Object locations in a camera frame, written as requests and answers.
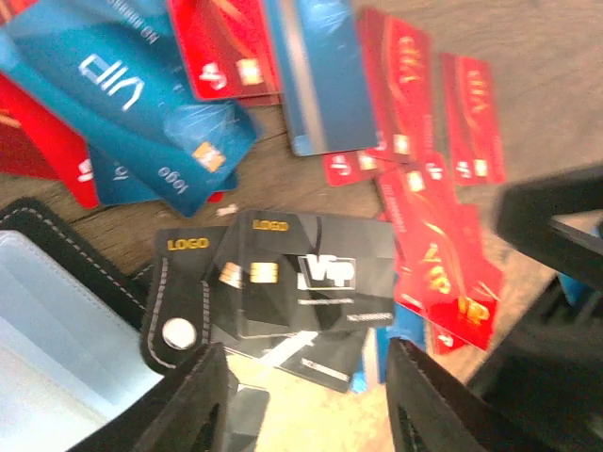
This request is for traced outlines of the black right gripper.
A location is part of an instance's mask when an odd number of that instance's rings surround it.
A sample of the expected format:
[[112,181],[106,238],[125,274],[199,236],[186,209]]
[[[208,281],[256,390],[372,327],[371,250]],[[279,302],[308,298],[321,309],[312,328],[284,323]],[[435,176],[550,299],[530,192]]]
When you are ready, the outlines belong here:
[[509,186],[497,235],[586,288],[570,304],[554,278],[470,381],[470,389],[557,451],[602,448],[602,238],[561,223],[602,207],[602,168]]

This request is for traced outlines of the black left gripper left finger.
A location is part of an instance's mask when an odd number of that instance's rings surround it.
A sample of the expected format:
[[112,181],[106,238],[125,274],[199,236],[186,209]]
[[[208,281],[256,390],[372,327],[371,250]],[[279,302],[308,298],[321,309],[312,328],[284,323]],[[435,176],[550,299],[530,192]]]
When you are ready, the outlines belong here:
[[124,413],[72,451],[220,451],[228,367],[220,343],[198,347]]

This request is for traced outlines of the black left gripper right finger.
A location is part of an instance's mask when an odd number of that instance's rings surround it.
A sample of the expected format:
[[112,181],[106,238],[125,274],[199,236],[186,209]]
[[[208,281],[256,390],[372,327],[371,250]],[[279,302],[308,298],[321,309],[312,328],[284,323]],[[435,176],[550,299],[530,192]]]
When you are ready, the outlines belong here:
[[397,451],[549,451],[414,343],[389,342],[386,397]]

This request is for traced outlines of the black leather card holder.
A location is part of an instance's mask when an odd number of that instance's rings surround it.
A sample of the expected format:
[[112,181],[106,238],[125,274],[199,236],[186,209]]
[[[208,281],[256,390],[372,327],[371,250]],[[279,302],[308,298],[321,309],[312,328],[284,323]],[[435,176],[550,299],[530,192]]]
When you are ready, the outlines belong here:
[[1,212],[1,447],[72,451],[164,377],[139,353],[141,307],[51,211]]

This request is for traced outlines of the black VIP card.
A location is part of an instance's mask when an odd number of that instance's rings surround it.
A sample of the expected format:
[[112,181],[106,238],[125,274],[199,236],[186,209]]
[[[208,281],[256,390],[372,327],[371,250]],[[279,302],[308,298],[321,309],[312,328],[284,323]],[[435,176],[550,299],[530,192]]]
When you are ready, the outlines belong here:
[[244,211],[206,275],[215,321],[241,338],[389,326],[395,253],[384,221]]

